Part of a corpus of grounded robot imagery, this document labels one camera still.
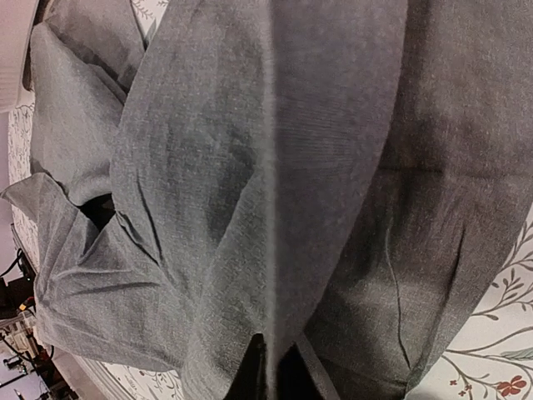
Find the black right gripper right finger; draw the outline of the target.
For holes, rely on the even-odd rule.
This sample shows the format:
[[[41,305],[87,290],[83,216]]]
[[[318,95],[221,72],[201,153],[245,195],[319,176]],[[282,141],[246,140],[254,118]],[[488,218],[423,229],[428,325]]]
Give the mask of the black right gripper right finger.
[[[297,340],[278,364],[278,399],[332,399],[333,386],[308,340]]]

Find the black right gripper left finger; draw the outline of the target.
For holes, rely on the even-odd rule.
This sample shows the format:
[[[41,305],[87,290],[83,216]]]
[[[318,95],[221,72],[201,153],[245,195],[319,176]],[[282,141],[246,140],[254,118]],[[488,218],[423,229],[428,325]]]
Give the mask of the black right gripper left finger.
[[[237,374],[224,400],[265,400],[266,349],[262,334],[252,336]]]

